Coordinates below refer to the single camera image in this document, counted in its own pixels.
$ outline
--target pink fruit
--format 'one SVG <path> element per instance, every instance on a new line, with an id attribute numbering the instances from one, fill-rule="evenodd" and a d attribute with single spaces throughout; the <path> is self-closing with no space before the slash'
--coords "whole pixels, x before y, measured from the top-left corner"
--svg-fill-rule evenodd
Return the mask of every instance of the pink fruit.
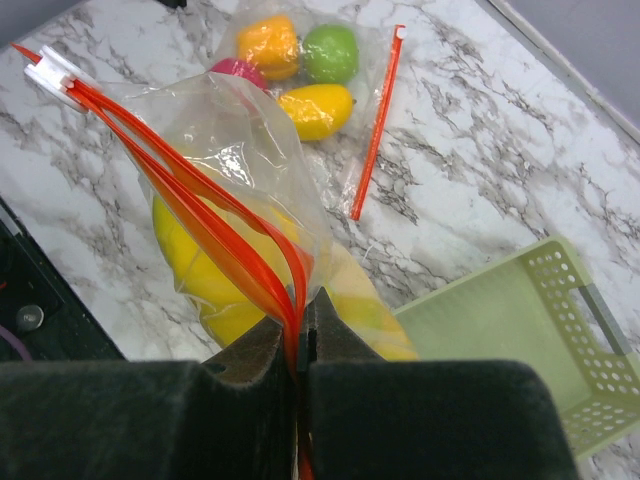
<path id="1" fill-rule="evenodd" d="M 210 71 L 246 78 L 256 87 L 261 88 L 264 91 L 267 90 L 267 81 L 264 79 L 262 74 L 256 67 L 244 60 L 239 60 L 237 58 L 225 58 L 211 67 Z"/>

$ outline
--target gray handle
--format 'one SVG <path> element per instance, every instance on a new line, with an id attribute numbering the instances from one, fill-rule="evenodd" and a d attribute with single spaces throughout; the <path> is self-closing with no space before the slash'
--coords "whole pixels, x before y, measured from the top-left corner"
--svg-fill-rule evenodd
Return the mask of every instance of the gray handle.
<path id="1" fill-rule="evenodd" d="M 631 345 L 627 341 L 627 337 L 622 333 L 622 329 L 616 319 L 613 317 L 611 310 L 602 298 L 600 290 L 593 283 L 584 287 L 578 287 L 584 301 L 587 302 L 591 313 L 595 317 L 598 325 L 602 328 L 605 337 L 611 344 L 611 348 L 617 355 L 627 355 L 632 352 Z"/>

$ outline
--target green fruit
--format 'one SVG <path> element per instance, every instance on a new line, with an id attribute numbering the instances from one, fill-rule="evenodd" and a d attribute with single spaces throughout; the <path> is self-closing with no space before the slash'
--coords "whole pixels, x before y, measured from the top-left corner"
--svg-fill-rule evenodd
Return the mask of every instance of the green fruit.
<path id="1" fill-rule="evenodd" d="M 358 73 L 358 44 L 342 25 L 320 25 L 302 42 L 303 63 L 315 83 L 347 83 Z"/>

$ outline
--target marble countertop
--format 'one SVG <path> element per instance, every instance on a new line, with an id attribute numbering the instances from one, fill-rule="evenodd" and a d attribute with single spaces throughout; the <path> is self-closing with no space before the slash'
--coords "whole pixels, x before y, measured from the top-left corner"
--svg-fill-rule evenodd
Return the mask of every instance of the marble countertop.
<path id="1" fill-rule="evenodd" d="M 549 234 L 578 249 L 640 351 L 640 154 L 474 0 L 308 0 L 409 30 L 361 221 L 330 212 L 398 307 Z M 100 81 L 169 84 L 211 64 L 234 1 L 91 0 L 22 42 L 50 44 Z M 93 116 L 29 83 L 0 53 L 0 192 L 130 359 L 218 350 L 153 236 L 137 172 Z M 640 478 L 640 435 L 583 465 Z"/>

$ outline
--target green basket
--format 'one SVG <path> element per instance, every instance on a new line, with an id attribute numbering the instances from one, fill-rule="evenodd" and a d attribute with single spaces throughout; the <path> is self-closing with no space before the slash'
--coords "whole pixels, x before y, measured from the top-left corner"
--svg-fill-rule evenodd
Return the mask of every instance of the green basket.
<path id="1" fill-rule="evenodd" d="M 614 353 L 599 347 L 576 289 Z M 572 246 L 551 237 L 395 312 L 425 360 L 512 359 L 546 382 L 578 459 L 640 425 L 640 362 Z"/>

